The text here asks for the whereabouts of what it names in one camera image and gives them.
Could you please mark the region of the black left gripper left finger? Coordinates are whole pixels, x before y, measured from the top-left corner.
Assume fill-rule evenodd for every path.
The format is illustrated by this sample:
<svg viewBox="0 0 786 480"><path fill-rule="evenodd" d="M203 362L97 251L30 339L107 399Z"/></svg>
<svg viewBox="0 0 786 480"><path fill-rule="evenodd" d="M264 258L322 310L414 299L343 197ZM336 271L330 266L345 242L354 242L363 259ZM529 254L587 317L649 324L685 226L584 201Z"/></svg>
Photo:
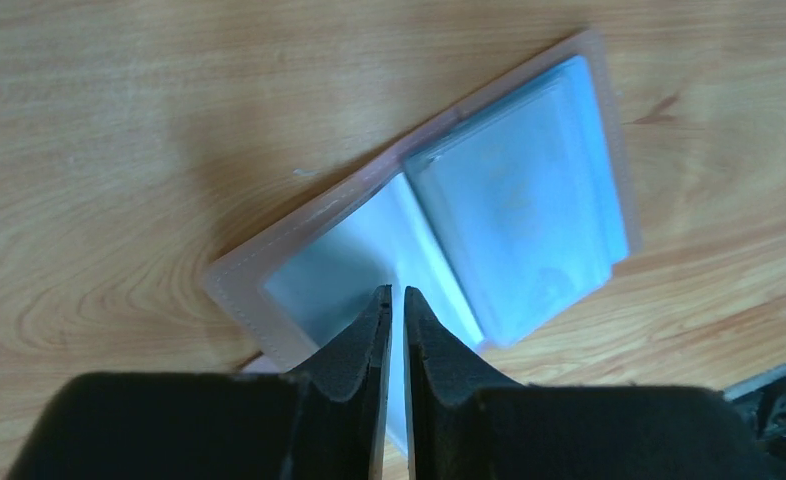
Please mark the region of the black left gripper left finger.
<svg viewBox="0 0 786 480"><path fill-rule="evenodd" d="M50 400L11 479L376 479L392 293L284 373L92 372Z"/></svg>

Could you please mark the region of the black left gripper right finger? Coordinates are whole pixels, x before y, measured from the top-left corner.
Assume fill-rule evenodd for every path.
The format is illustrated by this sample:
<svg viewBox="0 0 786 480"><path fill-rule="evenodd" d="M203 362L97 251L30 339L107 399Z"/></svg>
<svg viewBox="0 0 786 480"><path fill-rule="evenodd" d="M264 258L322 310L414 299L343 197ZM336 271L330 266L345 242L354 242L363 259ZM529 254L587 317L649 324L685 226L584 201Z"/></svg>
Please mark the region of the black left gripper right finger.
<svg viewBox="0 0 786 480"><path fill-rule="evenodd" d="M716 391L527 386L446 330L416 288L404 322L415 479L786 479Z"/></svg>

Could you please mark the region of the beige leather card holder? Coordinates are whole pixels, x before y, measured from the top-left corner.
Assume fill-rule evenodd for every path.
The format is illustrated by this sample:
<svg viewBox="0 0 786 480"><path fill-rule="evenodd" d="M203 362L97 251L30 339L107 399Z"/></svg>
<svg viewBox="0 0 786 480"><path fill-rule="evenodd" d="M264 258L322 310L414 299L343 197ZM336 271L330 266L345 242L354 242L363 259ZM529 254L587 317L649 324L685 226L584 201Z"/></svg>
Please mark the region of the beige leather card holder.
<svg viewBox="0 0 786 480"><path fill-rule="evenodd" d="M642 245L605 44L586 29L476 90L217 260L209 296L290 368L389 284L510 347Z"/></svg>

